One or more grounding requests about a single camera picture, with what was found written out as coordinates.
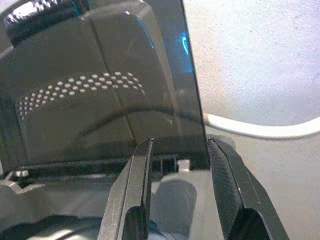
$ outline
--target dotted pattern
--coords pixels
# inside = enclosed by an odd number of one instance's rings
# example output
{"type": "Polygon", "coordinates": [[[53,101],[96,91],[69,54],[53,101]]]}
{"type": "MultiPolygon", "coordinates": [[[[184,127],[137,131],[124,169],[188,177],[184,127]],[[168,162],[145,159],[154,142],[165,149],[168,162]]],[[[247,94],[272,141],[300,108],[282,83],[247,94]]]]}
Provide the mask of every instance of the dotted pattern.
{"type": "Polygon", "coordinates": [[[55,85],[49,85],[22,97],[16,104],[17,116],[24,120],[32,111],[57,99],[64,99],[85,92],[119,88],[134,89],[140,91],[143,95],[145,94],[143,85],[131,72],[122,74],[117,71],[113,75],[108,72],[94,73],[92,75],[84,74],[77,78],[70,77],[65,81],[58,81],[55,85]]]}

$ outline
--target white wall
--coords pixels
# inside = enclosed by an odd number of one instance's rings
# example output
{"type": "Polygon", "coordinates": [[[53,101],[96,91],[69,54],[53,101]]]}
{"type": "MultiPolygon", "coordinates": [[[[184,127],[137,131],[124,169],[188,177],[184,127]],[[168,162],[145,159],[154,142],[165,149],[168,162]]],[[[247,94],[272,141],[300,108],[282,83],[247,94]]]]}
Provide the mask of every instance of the white wall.
{"type": "MultiPolygon", "coordinates": [[[[320,1],[183,0],[204,112],[261,125],[320,116],[320,1]]],[[[320,135],[233,144],[293,240],[320,239],[320,135]]]]}

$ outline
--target white cable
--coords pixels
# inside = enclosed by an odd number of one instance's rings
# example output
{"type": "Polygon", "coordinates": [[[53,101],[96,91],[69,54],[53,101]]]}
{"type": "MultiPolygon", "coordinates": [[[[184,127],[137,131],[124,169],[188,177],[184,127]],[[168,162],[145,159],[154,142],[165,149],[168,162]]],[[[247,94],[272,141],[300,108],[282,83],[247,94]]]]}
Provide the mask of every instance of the white cable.
{"type": "Polygon", "coordinates": [[[203,113],[206,126],[228,133],[266,140],[300,139],[320,133],[320,117],[296,125],[264,126],[203,113]]]}

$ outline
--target textured white surface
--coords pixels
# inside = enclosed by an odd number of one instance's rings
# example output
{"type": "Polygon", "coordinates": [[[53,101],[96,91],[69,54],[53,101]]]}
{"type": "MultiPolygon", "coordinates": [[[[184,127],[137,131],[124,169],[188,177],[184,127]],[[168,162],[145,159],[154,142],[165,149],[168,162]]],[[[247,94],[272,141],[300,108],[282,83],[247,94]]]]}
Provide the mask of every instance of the textured white surface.
{"type": "MultiPolygon", "coordinates": [[[[320,1],[183,2],[204,112],[270,126],[320,116],[320,1]]],[[[320,239],[319,134],[266,141],[206,131],[235,146],[290,239],[320,239]]]]}

